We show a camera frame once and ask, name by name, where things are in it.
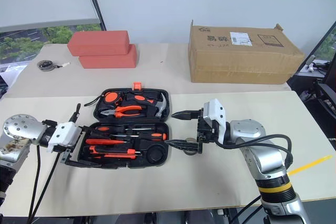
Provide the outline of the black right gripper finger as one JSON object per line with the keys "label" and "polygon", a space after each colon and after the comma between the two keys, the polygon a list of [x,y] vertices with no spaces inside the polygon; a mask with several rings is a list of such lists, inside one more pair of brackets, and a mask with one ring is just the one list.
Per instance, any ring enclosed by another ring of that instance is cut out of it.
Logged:
{"label": "black right gripper finger", "polygon": [[183,151],[198,151],[198,143],[186,140],[167,140],[166,144]]}
{"label": "black right gripper finger", "polygon": [[192,120],[198,119],[200,114],[200,110],[184,110],[173,113],[171,117],[179,120]]}

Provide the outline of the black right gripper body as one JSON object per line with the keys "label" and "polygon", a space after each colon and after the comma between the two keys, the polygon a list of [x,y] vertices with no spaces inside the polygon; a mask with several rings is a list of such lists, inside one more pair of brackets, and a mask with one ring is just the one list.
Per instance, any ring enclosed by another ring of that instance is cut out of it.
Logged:
{"label": "black right gripper body", "polygon": [[214,143],[218,140],[218,122],[216,120],[206,120],[204,109],[199,110],[197,119],[197,153],[203,152],[203,143]]}

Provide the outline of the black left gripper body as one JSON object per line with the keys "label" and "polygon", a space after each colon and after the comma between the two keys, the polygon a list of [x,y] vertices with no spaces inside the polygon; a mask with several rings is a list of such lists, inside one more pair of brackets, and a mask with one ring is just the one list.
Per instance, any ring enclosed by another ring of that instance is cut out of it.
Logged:
{"label": "black left gripper body", "polygon": [[67,131],[63,142],[65,151],[61,156],[61,163],[65,164],[65,161],[67,160],[82,162],[79,160],[79,154],[81,152],[85,133],[86,132],[81,131],[78,126],[74,126]]}

